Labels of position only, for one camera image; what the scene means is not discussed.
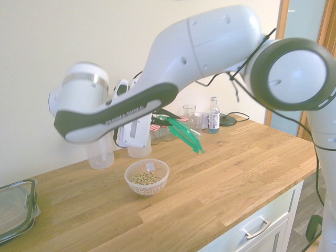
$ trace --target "glass jar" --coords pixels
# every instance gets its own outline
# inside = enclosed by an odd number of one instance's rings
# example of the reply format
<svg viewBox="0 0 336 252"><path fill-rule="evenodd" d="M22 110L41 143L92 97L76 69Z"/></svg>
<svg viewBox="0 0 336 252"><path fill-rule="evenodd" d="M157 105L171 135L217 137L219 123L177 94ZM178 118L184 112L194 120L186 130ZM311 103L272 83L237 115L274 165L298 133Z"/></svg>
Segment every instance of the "glass jar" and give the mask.
<svg viewBox="0 0 336 252"><path fill-rule="evenodd" d="M175 139L174 135L170 132L168 126L161 126L161 139L164 142L170 142Z"/></svg>
<svg viewBox="0 0 336 252"><path fill-rule="evenodd" d="M151 132L152 145L158 144L160 142L160 137L161 137L160 126L156 124L152 124L149 130Z"/></svg>

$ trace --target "white cabinet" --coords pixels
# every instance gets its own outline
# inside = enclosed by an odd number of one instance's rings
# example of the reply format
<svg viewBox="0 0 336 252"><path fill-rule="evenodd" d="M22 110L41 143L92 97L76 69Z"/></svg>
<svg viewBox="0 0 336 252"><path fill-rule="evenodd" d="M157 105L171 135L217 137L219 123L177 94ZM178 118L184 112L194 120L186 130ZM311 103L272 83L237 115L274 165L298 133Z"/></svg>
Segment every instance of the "white cabinet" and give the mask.
<svg viewBox="0 0 336 252"><path fill-rule="evenodd" d="M286 252L303 181L198 252Z"/></svg>

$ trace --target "wooden countertop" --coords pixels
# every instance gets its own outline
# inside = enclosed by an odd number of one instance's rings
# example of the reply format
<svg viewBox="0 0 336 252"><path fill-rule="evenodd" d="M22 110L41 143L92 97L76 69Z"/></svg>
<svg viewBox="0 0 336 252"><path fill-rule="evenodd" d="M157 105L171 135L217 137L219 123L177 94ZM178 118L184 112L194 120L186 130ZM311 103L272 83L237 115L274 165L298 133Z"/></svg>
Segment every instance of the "wooden countertop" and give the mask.
<svg viewBox="0 0 336 252"><path fill-rule="evenodd" d="M203 133L205 154L181 140L153 146L147 158L171 170L152 197L131 191L127 150L94 170L83 161L35 177L41 214L6 251L197 251L315 170L313 145L245 121Z"/></svg>

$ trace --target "small label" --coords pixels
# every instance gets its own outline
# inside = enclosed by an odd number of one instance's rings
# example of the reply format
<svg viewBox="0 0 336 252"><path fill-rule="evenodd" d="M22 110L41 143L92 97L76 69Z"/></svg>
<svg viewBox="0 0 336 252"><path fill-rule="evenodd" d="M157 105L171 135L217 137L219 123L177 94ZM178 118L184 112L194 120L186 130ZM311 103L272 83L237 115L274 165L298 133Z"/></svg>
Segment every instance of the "small label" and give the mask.
<svg viewBox="0 0 336 252"><path fill-rule="evenodd" d="M218 114L209 113L208 121L209 121L208 124L209 129L219 129L219 113Z"/></svg>
<svg viewBox="0 0 336 252"><path fill-rule="evenodd" d="M146 164L146 167L148 172L155 171L155 166L153 163Z"/></svg>

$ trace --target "white wall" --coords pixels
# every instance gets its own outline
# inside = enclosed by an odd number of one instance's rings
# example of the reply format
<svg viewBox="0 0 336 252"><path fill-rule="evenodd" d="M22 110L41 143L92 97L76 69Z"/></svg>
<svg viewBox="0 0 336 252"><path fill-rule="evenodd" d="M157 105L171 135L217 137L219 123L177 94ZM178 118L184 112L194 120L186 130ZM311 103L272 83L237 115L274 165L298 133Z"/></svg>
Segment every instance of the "white wall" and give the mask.
<svg viewBox="0 0 336 252"><path fill-rule="evenodd" d="M258 14L264 33L277 25L280 0L35 0L0 2L0 186L87 159L66 143L48 110L50 91L78 61L101 65L112 87L142 70L156 35L206 10L245 4ZM168 106L186 103L205 111L218 96L223 113L245 112L260 123L265 110L243 91L240 103L227 77L208 88L195 83Z"/></svg>

